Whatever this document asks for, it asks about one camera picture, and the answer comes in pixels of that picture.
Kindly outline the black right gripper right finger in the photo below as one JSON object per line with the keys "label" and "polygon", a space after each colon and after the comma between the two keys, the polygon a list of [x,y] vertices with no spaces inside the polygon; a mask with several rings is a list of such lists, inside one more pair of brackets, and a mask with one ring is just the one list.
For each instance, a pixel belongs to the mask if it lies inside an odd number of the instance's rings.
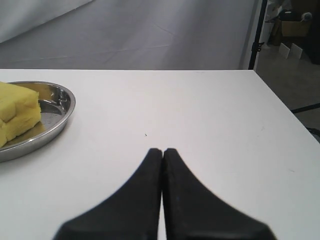
{"label": "black right gripper right finger", "polygon": [[233,208],[207,189],[178,151],[162,160],[162,197],[169,240],[274,240],[271,229]]}

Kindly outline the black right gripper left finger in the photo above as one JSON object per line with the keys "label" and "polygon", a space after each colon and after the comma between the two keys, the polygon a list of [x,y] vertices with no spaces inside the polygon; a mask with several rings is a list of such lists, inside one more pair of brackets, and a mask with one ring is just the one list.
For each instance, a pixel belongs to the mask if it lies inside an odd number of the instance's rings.
{"label": "black right gripper left finger", "polygon": [[109,198],[66,221],[56,240],[156,240],[162,193],[162,151],[151,148]]}

